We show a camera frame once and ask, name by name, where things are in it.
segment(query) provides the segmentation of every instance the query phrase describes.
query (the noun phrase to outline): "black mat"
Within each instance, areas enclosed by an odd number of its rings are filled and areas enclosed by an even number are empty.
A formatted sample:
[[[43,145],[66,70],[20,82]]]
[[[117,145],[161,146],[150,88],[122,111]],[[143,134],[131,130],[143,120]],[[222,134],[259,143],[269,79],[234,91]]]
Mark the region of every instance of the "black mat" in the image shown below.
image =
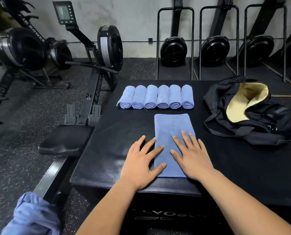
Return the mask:
[[[127,85],[149,84],[192,85],[194,109],[123,110],[115,106]],[[264,204],[291,206],[291,144],[269,150],[210,134],[203,126],[209,114],[202,99],[212,84],[212,81],[120,81],[79,160],[71,178],[72,184],[101,189],[112,187],[120,176],[131,144],[143,134],[147,140],[155,136],[155,114],[188,113],[195,133],[204,141],[216,169]],[[195,183],[184,178],[157,178],[144,191],[202,195]]]

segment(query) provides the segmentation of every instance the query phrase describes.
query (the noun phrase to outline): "monitor screen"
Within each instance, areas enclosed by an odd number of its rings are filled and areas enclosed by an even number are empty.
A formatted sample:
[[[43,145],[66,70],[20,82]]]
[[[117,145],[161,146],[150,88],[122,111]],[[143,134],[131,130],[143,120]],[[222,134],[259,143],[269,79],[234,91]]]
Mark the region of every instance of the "monitor screen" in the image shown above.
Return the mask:
[[[70,20],[67,6],[56,6],[56,10],[61,20]]]
[[[180,6],[181,5],[181,0],[175,0],[175,6]]]

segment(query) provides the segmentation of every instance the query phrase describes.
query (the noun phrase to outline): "concrete wall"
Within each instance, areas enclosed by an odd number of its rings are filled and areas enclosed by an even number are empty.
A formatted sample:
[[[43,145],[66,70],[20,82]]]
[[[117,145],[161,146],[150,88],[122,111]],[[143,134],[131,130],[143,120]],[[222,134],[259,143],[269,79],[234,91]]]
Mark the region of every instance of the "concrete wall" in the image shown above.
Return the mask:
[[[45,37],[66,39],[68,42],[78,41],[71,33],[66,31],[65,26],[59,25],[52,4],[54,0],[25,0],[32,3],[36,10],[31,11],[40,17],[39,20],[32,19],[32,24]],[[116,25],[120,31],[123,41],[142,41],[148,38],[156,40],[157,12],[162,7],[171,7],[173,0],[70,0],[72,1],[77,23],[80,30],[92,41],[96,41],[97,31],[102,25]],[[253,3],[262,3],[264,0],[234,0],[234,4],[240,8],[240,37],[244,31],[244,9]],[[195,39],[199,37],[199,12],[203,6],[216,5],[217,0],[184,0],[184,6],[191,6],[195,10]],[[288,6],[288,35],[291,26],[291,0]],[[259,8],[251,8],[248,14],[248,31],[257,17]],[[214,10],[206,10],[203,15],[202,38],[208,37],[214,17]],[[271,21],[266,34],[273,37],[282,37],[282,10],[278,10]],[[164,40],[170,36],[171,11],[161,13],[160,39]],[[183,11],[179,36],[191,39],[191,13]],[[236,13],[228,13],[223,27],[222,35],[235,38],[236,35]],[[276,40],[274,51],[281,48],[281,40]],[[195,41],[194,54],[198,56],[198,41]],[[188,56],[191,55],[191,42],[187,42]],[[156,43],[149,45],[147,42],[124,42],[124,57],[155,57]],[[234,56],[235,42],[231,42],[230,56]],[[73,57],[86,57],[85,49],[81,43],[70,43],[69,47]]]

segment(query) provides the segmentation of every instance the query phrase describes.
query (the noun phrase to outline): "folded towel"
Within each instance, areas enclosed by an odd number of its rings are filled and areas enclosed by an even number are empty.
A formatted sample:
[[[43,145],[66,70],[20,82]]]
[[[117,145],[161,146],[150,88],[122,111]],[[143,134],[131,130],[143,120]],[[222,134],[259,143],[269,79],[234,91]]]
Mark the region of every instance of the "folded towel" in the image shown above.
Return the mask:
[[[184,85],[181,89],[181,104],[186,110],[194,107],[192,87],[189,85]]]
[[[167,109],[169,107],[169,87],[162,85],[157,91],[157,107]]]
[[[134,109],[142,109],[143,103],[146,95],[146,87],[139,85],[136,87],[134,92],[134,97],[132,98],[132,108]]]
[[[181,89],[178,85],[169,87],[169,107],[178,109],[181,106]]]
[[[14,218],[1,235],[59,235],[60,220],[54,207],[34,192],[23,194],[14,210]]]
[[[184,131],[186,134],[192,133],[195,136],[189,115],[156,114],[154,116],[154,124],[156,137],[155,148],[164,146],[163,151],[154,159],[154,166],[157,167],[163,162],[167,163],[167,167],[159,177],[186,177],[169,151],[174,149],[179,155],[182,155],[172,138],[173,135],[183,143],[181,131]]]
[[[157,90],[157,86],[154,85],[149,85],[147,87],[144,100],[144,107],[146,109],[153,109],[156,107]]]
[[[120,107],[122,107],[123,109],[130,108],[132,104],[132,98],[134,97],[134,91],[135,88],[133,86],[127,86],[116,106],[120,103]]]

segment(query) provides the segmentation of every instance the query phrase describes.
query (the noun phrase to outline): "bag strap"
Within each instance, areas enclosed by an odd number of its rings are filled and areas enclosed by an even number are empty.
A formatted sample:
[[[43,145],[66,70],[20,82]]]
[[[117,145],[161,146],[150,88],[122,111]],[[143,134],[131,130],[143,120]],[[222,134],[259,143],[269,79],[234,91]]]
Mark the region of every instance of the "bag strap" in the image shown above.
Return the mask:
[[[204,121],[204,126],[211,132],[211,134],[217,135],[217,136],[221,136],[221,137],[225,137],[225,138],[241,138],[243,136],[248,135],[252,130],[254,130],[254,127],[251,126],[241,126],[235,133],[235,135],[229,135],[229,134],[224,134],[224,133],[220,133],[218,131],[215,131],[211,128],[209,128],[207,126],[207,122],[212,121],[213,119],[215,119],[220,111],[217,111],[216,113],[212,114],[209,118],[207,118]]]

